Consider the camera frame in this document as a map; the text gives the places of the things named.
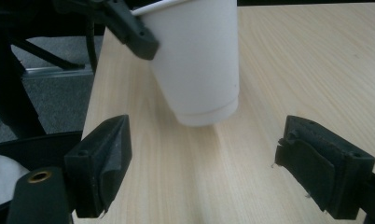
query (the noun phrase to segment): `cup base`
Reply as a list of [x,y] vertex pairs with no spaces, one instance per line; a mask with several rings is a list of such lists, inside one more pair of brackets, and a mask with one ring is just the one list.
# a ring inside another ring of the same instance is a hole
[[215,124],[233,114],[238,107],[238,97],[229,104],[207,113],[201,114],[175,114],[181,124],[191,127],[201,127]]

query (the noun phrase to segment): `paper cup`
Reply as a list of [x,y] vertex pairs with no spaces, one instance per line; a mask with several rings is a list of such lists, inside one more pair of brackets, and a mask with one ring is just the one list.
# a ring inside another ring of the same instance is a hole
[[150,66],[180,123],[210,125],[237,109],[236,0],[163,0],[132,14],[160,42]]

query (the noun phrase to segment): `light wood tabletop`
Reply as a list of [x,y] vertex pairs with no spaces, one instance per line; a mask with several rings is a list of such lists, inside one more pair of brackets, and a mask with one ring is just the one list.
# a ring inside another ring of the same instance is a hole
[[237,112],[189,128],[148,62],[106,32],[84,134],[129,114],[132,162],[109,212],[76,223],[363,223],[321,212],[271,165],[287,115],[375,157],[375,4],[239,7],[239,36]]

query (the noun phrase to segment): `screw hole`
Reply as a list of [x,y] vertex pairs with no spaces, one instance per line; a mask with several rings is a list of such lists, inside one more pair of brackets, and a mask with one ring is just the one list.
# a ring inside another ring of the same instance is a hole
[[51,172],[49,172],[49,171],[41,171],[41,172],[38,172],[38,173],[32,175],[28,179],[28,183],[30,183],[30,184],[36,184],[36,183],[42,182],[44,180],[47,180],[50,177],[51,177]]

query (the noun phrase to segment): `floor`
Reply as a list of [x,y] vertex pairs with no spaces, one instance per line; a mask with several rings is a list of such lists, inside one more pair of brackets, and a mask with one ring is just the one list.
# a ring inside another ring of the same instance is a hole
[[[102,37],[95,37],[99,55]],[[72,63],[90,64],[84,37],[37,37],[29,40],[37,46]],[[12,48],[26,68],[53,67],[28,52]],[[80,131],[90,100],[93,75],[24,79],[23,85],[47,133]],[[0,120],[0,143],[15,140],[13,132]]]

